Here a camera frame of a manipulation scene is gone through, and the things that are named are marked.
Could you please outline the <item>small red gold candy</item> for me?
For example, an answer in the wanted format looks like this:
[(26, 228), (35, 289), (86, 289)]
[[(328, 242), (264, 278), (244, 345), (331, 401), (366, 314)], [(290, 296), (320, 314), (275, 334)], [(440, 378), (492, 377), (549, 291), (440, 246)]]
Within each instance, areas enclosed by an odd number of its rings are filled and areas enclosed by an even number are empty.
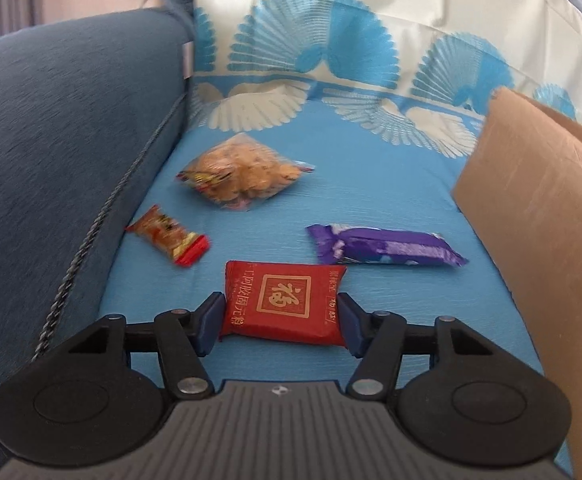
[(157, 205), (126, 226), (125, 231), (150, 242), (176, 266), (192, 266), (210, 250), (210, 240), (206, 235), (186, 229)]

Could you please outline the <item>dark red fortune packet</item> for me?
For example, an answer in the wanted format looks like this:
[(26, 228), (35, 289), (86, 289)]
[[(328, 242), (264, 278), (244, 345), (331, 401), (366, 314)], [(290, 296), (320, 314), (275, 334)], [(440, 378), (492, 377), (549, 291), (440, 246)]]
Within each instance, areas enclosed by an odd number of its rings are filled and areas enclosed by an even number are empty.
[(231, 260), (221, 336), (341, 346), (336, 296), (345, 266)]

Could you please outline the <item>purple wafer bar wrapper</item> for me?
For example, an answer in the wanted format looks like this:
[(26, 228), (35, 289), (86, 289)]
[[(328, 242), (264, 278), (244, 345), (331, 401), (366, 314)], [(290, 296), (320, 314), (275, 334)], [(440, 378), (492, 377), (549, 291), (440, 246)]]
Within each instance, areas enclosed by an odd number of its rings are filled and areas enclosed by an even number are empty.
[(315, 244), (320, 264), (461, 268), (469, 263), (467, 258), (436, 234), (342, 224), (314, 224), (308, 226), (306, 231)]

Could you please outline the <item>brown cardboard box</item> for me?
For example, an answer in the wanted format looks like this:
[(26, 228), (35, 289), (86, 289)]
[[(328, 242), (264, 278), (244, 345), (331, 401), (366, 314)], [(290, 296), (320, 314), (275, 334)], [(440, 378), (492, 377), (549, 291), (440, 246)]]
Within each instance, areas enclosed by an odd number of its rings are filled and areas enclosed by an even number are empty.
[(568, 447), (582, 479), (582, 125), (496, 90), (452, 196), (571, 402)]

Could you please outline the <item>clear bag of nuts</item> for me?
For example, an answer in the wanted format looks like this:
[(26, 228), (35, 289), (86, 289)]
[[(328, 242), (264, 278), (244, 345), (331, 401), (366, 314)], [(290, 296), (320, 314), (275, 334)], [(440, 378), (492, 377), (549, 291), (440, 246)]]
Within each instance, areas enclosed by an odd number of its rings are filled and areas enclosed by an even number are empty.
[(178, 172), (177, 180), (216, 205), (248, 209), (314, 170), (241, 132), (192, 159)]

